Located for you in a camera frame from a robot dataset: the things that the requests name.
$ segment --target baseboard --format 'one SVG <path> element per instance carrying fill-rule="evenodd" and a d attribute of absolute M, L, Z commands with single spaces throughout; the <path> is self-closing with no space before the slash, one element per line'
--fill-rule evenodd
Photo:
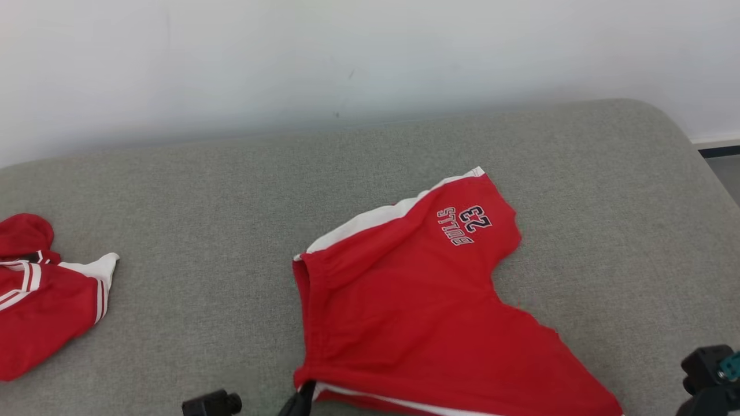
<path fill-rule="evenodd" d="M 740 146 L 740 133 L 733 135 L 714 135 L 702 138 L 692 138 L 691 143 L 697 150 L 715 149 L 717 147 Z"/>

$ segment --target red fabric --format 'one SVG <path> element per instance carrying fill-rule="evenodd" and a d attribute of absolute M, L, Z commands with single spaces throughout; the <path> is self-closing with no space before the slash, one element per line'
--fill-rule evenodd
<path fill-rule="evenodd" d="M 49 250 L 54 231 L 43 218 L 19 214 L 0 223 L 0 380 L 13 380 L 67 341 L 85 333 L 98 317 L 102 283 L 57 266 Z"/>
<path fill-rule="evenodd" d="M 303 253 L 293 263 L 306 342 L 296 387 L 317 380 L 490 415 L 622 415 L 554 330 L 494 291 L 491 272 L 520 241 L 514 216 L 488 176 L 469 177 L 433 189 L 402 218 Z M 445 225 L 474 242 L 453 244 Z"/>
<path fill-rule="evenodd" d="M 67 341 L 84 334 L 95 324 L 98 313 L 100 281 L 52 264 L 27 266 L 28 281 L 36 277 L 40 284 L 21 301 L 0 310 L 1 381 L 23 375 Z M 14 271 L 9 264 L 0 264 L 0 282 L 22 282 L 23 277 L 23 270 Z M 0 289 L 0 297 L 7 293 L 4 288 Z M 5 298 L 0 307 L 21 295 Z"/>
<path fill-rule="evenodd" d="M 0 261 L 14 261 L 38 254 L 33 263 L 59 264 L 61 257 L 51 251 L 54 230 L 34 214 L 18 214 L 0 222 Z"/>

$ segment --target red jersey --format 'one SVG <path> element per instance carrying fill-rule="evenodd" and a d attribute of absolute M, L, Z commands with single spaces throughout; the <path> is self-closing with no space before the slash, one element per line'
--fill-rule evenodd
<path fill-rule="evenodd" d="M 19 214 L 0 223 L 0 380 L 13 380 L 105 316 L 118 255 L 60 262 L 51 226 Z"/>

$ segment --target gray sofa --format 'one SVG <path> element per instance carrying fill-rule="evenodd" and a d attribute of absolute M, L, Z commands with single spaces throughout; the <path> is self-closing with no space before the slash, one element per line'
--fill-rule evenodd
<path fill-rule="evenodd" d="M 680 360 L 740 347 L 740 208 L 660 110 L 594 101 L 0 170 L 0 218 L 44 216 L 66 261 L 121 256 L 107 316 L 0 385 L 0 414 L 178 415 L 223 387 L 242 414 L 276 415 L 303 359 L 293 255 L 478 165 L 523 235 L 498 293 L 555 328 L 627 416 L 674 415 Z"/>

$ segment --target embroidered number 23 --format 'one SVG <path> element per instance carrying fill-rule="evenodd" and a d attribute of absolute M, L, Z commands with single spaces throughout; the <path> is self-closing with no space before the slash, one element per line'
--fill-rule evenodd
<path fill-rule="evenodd" d="M 468 232 L 475 232 L 476 228 L 486 228 L 491 226 L 491 220 L 485 216 L 483 208 L 479 205 L 470 207 L 460 213 L 460 220 L 465 223 L 465 229 Z"/>

